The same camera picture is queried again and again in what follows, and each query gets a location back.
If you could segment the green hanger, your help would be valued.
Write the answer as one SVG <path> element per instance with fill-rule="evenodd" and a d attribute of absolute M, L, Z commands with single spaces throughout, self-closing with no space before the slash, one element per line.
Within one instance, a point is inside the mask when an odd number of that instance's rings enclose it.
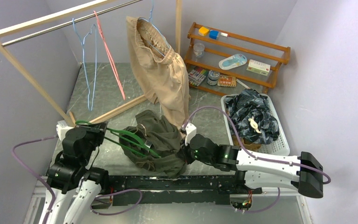
<path fill-rule="evenodd" d="M 147 152 L 149 152 L 152 156 L 154 156 L 155 158 L 161 158 L 161 156 L 159 156 L 158 153 L 156 153 L 155 151 L 153 151 L 152 149 L 150 149 L 149 147 L 147 147 L 147 145 L 145 144 L 145 142 L 139 137 L 137 136 L 135 133 L 126 131 L 126 130 L 116 130 L 116 129 L 111 129 L 111 128 L 106 128 L 106 130 L 108 130 L 111 134 L 117 136 L 120 140 L 124 140 L 126 142 L 132 143 L 135 146 L 140 147 L 141 149 L 146 150 Z M 134 149 L 131 149 L 130 147 L 125 146 L 122 143 L 113 141 L 112 139 L 109 139 L 107 137 L 105 137 L 107 140 L 120 145 L 122 147 L 125 147 L 126 149 L 132 151 L 133 153 L 136 153 L 138 155 L 141 155 L 142 157 L 146 157 L 145 154 L 141 153 L 141 152 L 137 152 Z"/>

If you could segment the olive green shorts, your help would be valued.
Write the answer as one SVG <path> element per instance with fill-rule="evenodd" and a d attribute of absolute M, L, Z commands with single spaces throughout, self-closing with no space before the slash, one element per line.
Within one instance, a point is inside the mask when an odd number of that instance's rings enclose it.
<path fill-rule="evenodd" d="M 128 126 L 124 130 L 139 136 L 147 147 L 158 153 L 161 158 L 155 158 L 146 150 L 119 139 L 119 143 L 145 154 L 146 157 L 142 157 L 121 146 L 124 154 L 138 168 L 165 173 L 170 178 L 177 178 L 183 174 L 186 164 L 177 157 L 182 140 L 178 128 L 171 124 L 165 116 L 160 117 L 151 110 L 145 110 L 137 114 L 135 118 L 137 125 Z"/>

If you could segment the dark leaf-print shorts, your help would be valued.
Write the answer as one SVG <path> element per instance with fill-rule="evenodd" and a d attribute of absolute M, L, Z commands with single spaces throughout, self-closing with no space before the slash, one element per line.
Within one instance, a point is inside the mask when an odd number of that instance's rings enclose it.
<path fill-rule="evenodd" d="M 278 122 L 271 115 L 266 99 L 253 89 L 244 89 L 237 96 L 225 99 L 226 113 L 239 137 L 249 143 L 267 145 L 278 139 Z"/>

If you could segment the beige shorts with white stripe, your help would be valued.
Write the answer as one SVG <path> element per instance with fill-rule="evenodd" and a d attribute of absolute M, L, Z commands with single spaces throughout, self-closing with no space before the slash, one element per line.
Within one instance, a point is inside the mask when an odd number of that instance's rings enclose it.
<path fill-rule="evenodd" d="M 131 69 L 145 97 L 160 103 L 167 120 L 181 127 L 189 117 L 189 83 L 186 65 L 172 47 L 167 48 L 157 31 L 145 21 L 126 17 Z M 155 44 L 162 57 L 146 41 Z"/>

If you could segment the pink wire hanger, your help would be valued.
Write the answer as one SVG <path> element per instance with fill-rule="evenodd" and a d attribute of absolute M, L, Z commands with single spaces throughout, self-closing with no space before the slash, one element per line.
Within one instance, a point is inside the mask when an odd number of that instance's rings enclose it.
<path fill-rule="evenodd" d="M 112 57 L 112 55 L 111 55 L 110 49 L 109 49 L 108 44 L 107 44 L 107 42 L 106 42 L 106 39 L 105 39 L 105 37 L 104 37 L 103 29 L 102 29 L 102 26 L 101 26 L 101 22 L 100 22 L 100 20 L 99 20 L 99 18 L 98 18 L 98 15 L 97 15 L 96 11 L 93 11 L 93 13 L 94 13 L 94 16 L 95 16 L 96 21 L 97 21 L 98 32 L 99 32 L 100 37 L 101 37 L 101 39 L 102 39 L 102 42 L 103 42 L 103 45 L 104 45 L 104 48 L 105 48 L 106 55 L 107 55 L 107 57 L 108 57 L 108 60 L 109 60 L 109 63 L 110 63 L 110 66 L 111 66 L 113 75 L 114 75 L 114 77 L 115 77 L 115 79 L 116 79 L 116 82 L 117 82 L 117 86 L 118 86 L 118 88 L 119 88 L 119 90 L 120 90 L 120 93 L 121 93 L 121 95 L 122 95 L 123 100 L 125 100 L 125 92 L 124 92 L 123 86 L 122 86 L 122 84 L 121 84 L 121 81 L 120 81 L 120 78 L 119 78 L 119 74 L 118 74 L 118 72 L 117 72 L 117 68 L 116 68 L 114 59 L 113 59 L 113 57 Z"/>

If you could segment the light blue wire hanger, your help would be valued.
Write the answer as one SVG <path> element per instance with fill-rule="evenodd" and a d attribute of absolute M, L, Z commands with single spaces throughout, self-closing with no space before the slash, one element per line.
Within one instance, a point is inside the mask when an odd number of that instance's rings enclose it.
<path fill-rule="evenodd" d="M 93 111 L 94 109 L 94 100 L 95 100 L 95 92 L 96 92 L 96 78 L 97 78 L 97 60 L 98 60 L 98 37 L 97 37 L 97 28 L 96 24 L 92 24 L 88 30 L 88 32 L 85 35 L 81 35 L 76 26 L 75 19 L 72 18 L 72 27 L 73 31 L 76 34 L 78 41 L 81 46 L 82 50 L 82 68 L 84 72 L 84 78 L 86 81 L 86 88 L 87 88 L 87 108 L 89 111 Z M 93 72 L 91 73 L 90 63 L 86 62 L 88 50 L 86 49 L 86 45 L 88 43 L 91 43 L 93 41 L 94 43 L 94 66 L 93 66 Z"/>

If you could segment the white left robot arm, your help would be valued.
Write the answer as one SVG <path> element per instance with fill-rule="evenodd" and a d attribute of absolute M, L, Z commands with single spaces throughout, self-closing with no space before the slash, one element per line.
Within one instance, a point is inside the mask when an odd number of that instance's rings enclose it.
<path fill-rule="evenodd" d="M 41 224 L 78 224 L 98 194 L 110 189 L 108 171 L 86 168 L 102 143 L 108 123 L 58 126 L 62 157 L 48 169 L 47 192 Z"/>

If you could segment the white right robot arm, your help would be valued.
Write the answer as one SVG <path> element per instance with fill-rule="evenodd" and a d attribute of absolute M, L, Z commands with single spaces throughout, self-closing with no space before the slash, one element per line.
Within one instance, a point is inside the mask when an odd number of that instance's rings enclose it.
<path fill-rule="evenodd" d="M 236 172 L 233 188 L 238 193 L 270 187 L 292 189 L 310 198 L 324 196 L 323 166 L 309 152 L 300 156 L 263 154 L 218 145 L 196 134 L 180 145 L 178 157 L 187 164 L 200 161 L 223 172 Z"/>

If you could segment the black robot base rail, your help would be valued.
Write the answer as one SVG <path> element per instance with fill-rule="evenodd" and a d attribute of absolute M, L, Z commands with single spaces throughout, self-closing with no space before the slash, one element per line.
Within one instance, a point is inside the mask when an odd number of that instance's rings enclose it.
<path fill-rule="evenodd" d="M 260 194 L 261 188 L 250 189 L 240 175 L 182 175 L 177 179 L 166 176 L 110 175 L 101 194 L 113 196 L 113 206 L 163 203 L 215 203 L 229 205 L 234 196 Z"/>

